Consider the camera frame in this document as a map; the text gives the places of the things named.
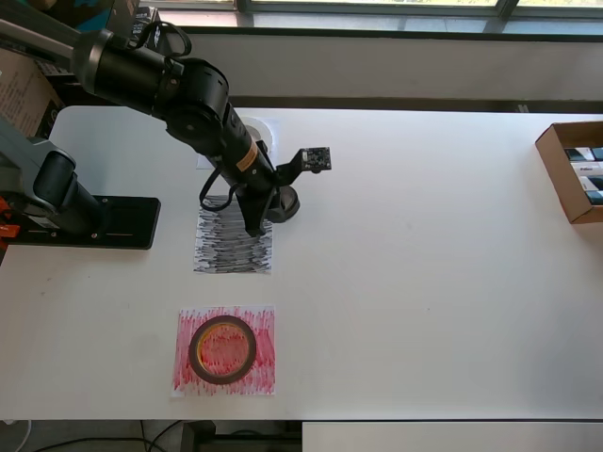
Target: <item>paper sheet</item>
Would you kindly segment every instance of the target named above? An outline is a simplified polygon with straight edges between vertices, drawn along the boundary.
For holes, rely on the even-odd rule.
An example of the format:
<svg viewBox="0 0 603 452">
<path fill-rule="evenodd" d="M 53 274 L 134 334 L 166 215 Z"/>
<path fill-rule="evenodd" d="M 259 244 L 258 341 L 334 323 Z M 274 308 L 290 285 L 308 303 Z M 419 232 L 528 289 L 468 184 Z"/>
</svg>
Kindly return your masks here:
<svg viewBox="0 0 603 452">
<path fill-rule="evenodd" d="M 190 367 L 188 347 L 195 331 L 218 315 L 234 315 L 245 321 L 255 336 L 256 356 L 252 369 L 243 379 L 217 385 L 200 379 Z M 172 396 L 273 395 L 276 384 L 274 351 L 274 307 L 233 306 L 184 309 L 178 319 L 176 357 L 171 383 Z"/>
<path fill-rule="evenodd" d="M 207 196 L 208 205 L 221 205 L 227 196 Z M 236 200 L 221 212 L 199 209 L 193 269 L 200 273 L 270 273 L 272 223 L 266 234 L 249 237 Z"/>
</svg>

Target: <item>orange band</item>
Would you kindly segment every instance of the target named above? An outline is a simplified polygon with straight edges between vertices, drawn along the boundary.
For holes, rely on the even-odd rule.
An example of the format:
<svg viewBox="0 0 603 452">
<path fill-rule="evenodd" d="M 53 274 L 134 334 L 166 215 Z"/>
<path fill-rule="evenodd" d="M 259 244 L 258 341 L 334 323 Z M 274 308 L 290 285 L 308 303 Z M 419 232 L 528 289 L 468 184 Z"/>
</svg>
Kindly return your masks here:
<svg viewBox="0 0 603 452">
<path fill-rule="evenodd" d="M 248 167 L 250 167 L 252 165 L 252 163 L 255 161 L 255 158 L 257 157 L 257 146 L 255 145 L 255 142 L 252 141 L 252 146 L 249 148 L 249 151 L 245 154 L 245 156 L 243 158 L 241 158 L 238 163 L 236 164 L 236 167 L 238 168 L 239 171 L 243 172 L 244 170 L 246 170 Z"/>
</svg>

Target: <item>window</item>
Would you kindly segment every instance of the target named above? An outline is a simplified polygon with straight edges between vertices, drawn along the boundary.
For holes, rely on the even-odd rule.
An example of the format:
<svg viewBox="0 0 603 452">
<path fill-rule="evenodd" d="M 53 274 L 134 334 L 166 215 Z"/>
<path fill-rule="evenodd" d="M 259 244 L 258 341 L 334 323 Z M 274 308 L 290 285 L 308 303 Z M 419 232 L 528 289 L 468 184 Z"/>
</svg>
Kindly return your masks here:
<svg viewBox="0 0 603 452">
<path fill-rule="evenodd" d="M 240 12 L 359 13 L 382 16 L 603 19 L 603 0 L 143 0 L 164 8 L 230 9 Z M 446 29 L 454 24 L 446 24 Z M 497 24 L 492 28 L 497 32 Z"/>
<path fill-rule="evenodd" d="M 519 0 L 519 7 L 603 8 L 603 0 Z"/>
</svg>

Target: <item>black scribbled paper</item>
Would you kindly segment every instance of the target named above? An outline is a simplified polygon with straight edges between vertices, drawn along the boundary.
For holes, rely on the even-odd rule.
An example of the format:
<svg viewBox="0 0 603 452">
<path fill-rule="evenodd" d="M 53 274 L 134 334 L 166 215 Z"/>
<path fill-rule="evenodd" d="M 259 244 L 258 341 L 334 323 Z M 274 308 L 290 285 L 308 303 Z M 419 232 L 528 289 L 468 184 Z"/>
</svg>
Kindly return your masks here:
<svg viewBox="0 0 603 452">
<path fill-rule="evenodd" d="M 227 196 L 207 196 L 207 205 L 218 206 Z M 264 221 L 266 234 L 249 237 L 238 203 L 220 212 L 200 208 L 195 241 L 194 271 L 201 273 L 270 273 L 272 223 Z"/>
</svg>

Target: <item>red scribbled paper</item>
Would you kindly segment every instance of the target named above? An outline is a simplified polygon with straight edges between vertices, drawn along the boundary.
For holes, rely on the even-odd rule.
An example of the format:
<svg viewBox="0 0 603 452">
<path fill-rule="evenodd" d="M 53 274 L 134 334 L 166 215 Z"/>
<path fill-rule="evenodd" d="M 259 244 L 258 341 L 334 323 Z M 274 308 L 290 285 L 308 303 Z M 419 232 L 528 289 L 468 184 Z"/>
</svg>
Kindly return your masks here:
<svg viewBox="0 0 603 452">
<path fill-rule="evenodd" d="M 211 384 L 200 379 L 188 360 L 188 346 L 195 331 L 204 322 L 218 315 L 234 315 L 245 321 L 253 331 L 256 356 L 252 370 L 231 384 Z M 215 394 L 272 395 L 275 378 L 274 307 L 234 306 L 185 309 L 180 311 L 176 359 L 173 365 L 171 394 L 173 396 L 213 396 Z"/>
</svg>

